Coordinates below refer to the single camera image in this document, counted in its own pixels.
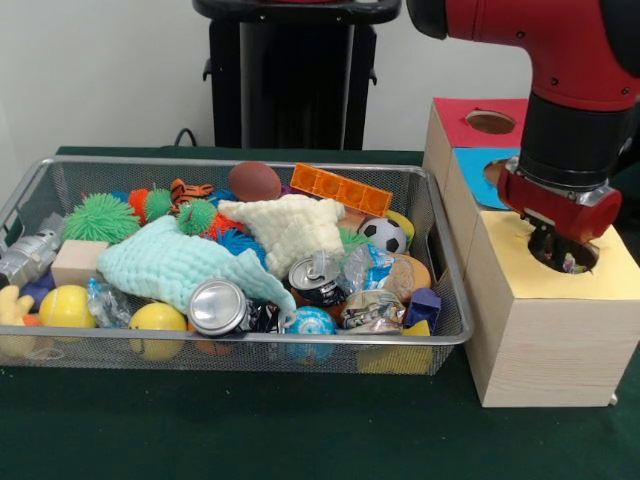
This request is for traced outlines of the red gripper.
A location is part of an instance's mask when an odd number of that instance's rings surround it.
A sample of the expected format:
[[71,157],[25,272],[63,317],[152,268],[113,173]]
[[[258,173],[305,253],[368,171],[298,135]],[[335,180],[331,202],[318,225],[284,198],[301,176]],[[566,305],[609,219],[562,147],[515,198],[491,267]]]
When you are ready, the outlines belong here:
[[497,181],[500,200],[535,228],[528,243],[538,261],[549,261],[552,235],[552,267],[574,268],[574,242],[586,244],[603,236],[622,205],[622,194],[605,184],[578,192],[540,184],[527,177],[512,157],[501,167]]

